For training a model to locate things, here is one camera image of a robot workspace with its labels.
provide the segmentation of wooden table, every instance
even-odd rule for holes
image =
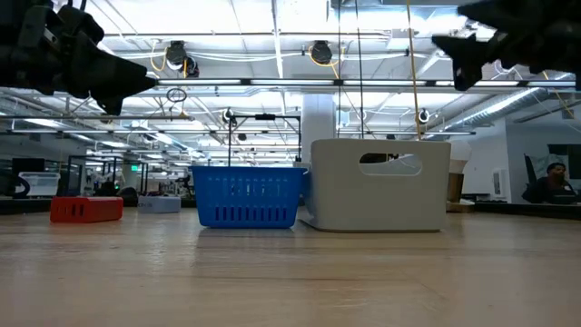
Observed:
[[[581,223],[450,215],[443,233],[0,219],[5,326],[581,326]]]

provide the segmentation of red container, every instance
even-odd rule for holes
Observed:
[[[120,220],[123,199],[119,197],[55,197],[51,201],[52,223],[98,223]]]

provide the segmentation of ceiling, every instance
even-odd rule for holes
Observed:
[[[54,1],[59,5],[65,0]],[[200,68],[200,78],[275,78],[275,79],[343,79],[410,80],[412,56],[409,53],[409,23],[404,5],[382,5],[382,1],[360,0],[359,14],[354,11],[353,1],[343,1],[339,24],[339,10],[333,8],[338,0],[88,0],[86,11],[104,29],[106,37],[100,44],[104,51],[130,59],[148,68],[156,78],[182,78],[181,74],[167,65],[162,70],[164,49],[171,41],[183,40],[189,56]],[[485,26],[469,24],[465,17],[456,14],[456,6],[467,1],[423,1],[412,6],[411,26],[414,30],[414,65],[418,79],[450,80],[452,67],[430,41],[432,35],[465,35],[476,33],[487,39],[494,31]],[[336,73],[329,66],[318,66],[309,57],[314,41],[329,43],[336,62]],[[497,64],[484,67],[485,80],[507,80],[531,76],[523,67],[506,71]],[[339,90],[314,87],[184,87],[188,98],[172,107],[166,101],[168,87],[158,87],[144,94],[128,98],[122,115],[142,119],[103,122],[77,119],[63,122],[75,130],[129,130],[132,121],[138,129],[165,131],[172,138],[169,146],[159,140],[147,140],[144,132],[124,134],[84,135],[95,141],[116,141],[127,144],[115,148],[101,144],[103,149],[179,150],[182,144],[191,151],[201,152],[203,157],[224,157],[224,135],[203,135],[203,131],[224,128],[222,114],[230,108],[236,114],[286,114],[300,115],[302,95],[306,93],[333,94],[340,110],[350,112],[350,125],[342,131],[357,132],[363,103],[364,120],[371,131],[415,129],[415,100],[411,87],[394,89],[359,88]],[[81,117],[102,114],[91,100],[84,102],[68,98],[65,94],[54,97],[41,96],[23,90],[10,90],[11,96],[27,99],[21,102],[26,114],[78,115]],[[457,117],[469,108],[488,98],[491,93],[461,94],[451,88],[444,91],[421,89],[418,93],[419,110],[426,109],[433,120],[442,122]],[[173,119],[178,115],[189,119]],[[165,120],[146,118],[166,116]],[[22,128],[38,128],[38,125],[19,122]],[[249,120],[244,129],[270,130],[268,135],[248,135],[247,144],[296,144],[298,136],[292,123],[256,122]],[[191,130],[197,134],[180,134],[172,131]],[[263,154],[263,160],[252,164],[288,164],[296,151]],[[241,163],[253,158],[247,154]]]

